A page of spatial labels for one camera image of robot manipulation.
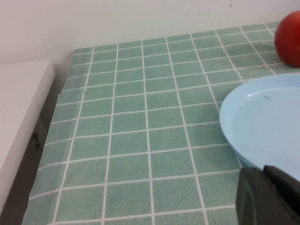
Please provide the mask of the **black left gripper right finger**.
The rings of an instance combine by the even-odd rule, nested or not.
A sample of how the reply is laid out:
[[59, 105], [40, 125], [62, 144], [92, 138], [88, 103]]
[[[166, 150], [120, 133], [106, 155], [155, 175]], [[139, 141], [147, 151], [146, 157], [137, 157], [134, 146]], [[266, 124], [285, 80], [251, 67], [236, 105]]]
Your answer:
[[300, 182], [279, 168], [271, 165], [263, 167], [273, 187], [280, 195], [280, 201], [291, 215], [291, 219], [300, 224]]

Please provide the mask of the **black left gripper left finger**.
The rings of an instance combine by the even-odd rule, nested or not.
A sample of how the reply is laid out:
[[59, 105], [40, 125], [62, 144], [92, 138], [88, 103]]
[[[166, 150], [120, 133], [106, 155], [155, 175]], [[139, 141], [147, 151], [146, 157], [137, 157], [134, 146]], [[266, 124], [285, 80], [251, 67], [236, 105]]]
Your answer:
[[235, 208], [239, 225], [296, 224], [263, 169], [240, 170]]

